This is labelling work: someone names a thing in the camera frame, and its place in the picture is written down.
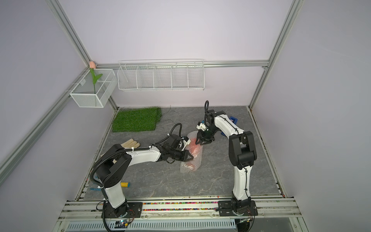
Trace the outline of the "red plastic wine glass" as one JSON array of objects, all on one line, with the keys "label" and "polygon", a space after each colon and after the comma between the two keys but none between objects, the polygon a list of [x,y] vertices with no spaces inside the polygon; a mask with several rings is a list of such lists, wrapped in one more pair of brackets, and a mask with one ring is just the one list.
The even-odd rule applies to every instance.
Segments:
[{"label": "red plastic wine glass", "polygon": [[194,156],[194,160],[185,163],[187,171],[196,171],[202,164],[203,146],[195,144],[196,138],[191,139],[188,151]]}]

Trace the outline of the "clear bubble wrap sheet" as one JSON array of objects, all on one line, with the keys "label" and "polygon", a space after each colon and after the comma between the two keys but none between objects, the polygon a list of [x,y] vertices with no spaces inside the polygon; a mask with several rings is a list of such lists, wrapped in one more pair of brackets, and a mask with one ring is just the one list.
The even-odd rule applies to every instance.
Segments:
[{"label": "clear bubble wrap sheet", "polygon": [[191,140],[190,144],[187,145],[186,149],[193,156],[193,160],[187,162],[181,162],[180,172],[189,173],[196,171],[202,164],[203,146],[196,145],[198,131],[190,132],[187,137]]}]

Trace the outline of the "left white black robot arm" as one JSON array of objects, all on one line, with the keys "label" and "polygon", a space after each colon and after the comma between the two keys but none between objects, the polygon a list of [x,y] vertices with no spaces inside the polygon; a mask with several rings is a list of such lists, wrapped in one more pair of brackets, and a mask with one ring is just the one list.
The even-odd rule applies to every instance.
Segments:
[{"label": "left white black robot arm", "polygon": [[135,164],[160,162],[168,159],[174,161],[191,161],[193,155],[187,149],[192,141],[181,132],[173,134],[173,130],[162,140],[148,147],[124,148],[120,144],[113,145],[93,165],[89,174],[90,181],[95,183],[103,194],[102,218],[106,211],[114,218],[135,217],[128,205],[121,180],[126,170]]}]

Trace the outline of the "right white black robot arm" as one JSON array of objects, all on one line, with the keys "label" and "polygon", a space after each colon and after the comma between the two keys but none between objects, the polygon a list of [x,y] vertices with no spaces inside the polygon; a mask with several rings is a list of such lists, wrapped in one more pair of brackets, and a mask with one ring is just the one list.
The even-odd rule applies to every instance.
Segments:
[{"label": "right white black robot arm", "polygon": [[220,206],[220,214],[232,212],[237,216],[257,215],[255,202],[251,198],[249,182],[255,160],[257,160],[254,135],[236,126],[224,111],[209,109],[209,102],[204,105],[204,120],[197,125],[196,145],[212,143],[214,135],[221,131],[229,140],[228,155],[234,167],[234,186],[232,198],[227,206]]}]

